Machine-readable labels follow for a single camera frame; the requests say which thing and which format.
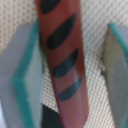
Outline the gripper teal padded left finger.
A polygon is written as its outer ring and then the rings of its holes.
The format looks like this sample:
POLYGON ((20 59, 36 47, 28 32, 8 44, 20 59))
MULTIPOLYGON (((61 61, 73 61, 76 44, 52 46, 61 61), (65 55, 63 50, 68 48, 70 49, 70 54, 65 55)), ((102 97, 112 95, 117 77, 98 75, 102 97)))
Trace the gripper teal padded left finger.
POLYGON ((43 64, 39 25, 20 25, 0 57, 0 102, 7 128, 41 128, 43 64))

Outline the gripper teal padded right finger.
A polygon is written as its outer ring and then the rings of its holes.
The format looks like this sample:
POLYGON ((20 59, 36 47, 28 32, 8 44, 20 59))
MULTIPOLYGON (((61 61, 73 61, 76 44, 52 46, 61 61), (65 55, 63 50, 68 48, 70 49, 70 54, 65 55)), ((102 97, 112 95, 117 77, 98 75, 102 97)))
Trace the gripper teal padded right finger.
POLYGON ((104 77, 115 128, 128 128, 128 27, 109 24, 104 77))

